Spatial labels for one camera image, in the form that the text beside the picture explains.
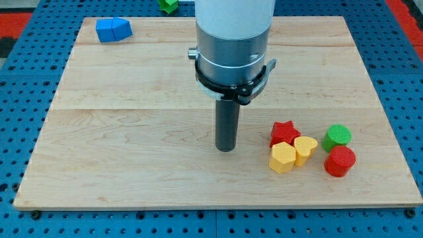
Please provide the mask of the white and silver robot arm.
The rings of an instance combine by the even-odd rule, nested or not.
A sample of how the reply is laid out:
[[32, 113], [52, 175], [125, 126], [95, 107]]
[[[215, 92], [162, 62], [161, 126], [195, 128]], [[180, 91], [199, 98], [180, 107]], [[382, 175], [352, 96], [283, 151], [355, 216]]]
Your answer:
[[275, 0], [196, 0], [197, 64], [210, 81], [244, 85], [264, 65]]

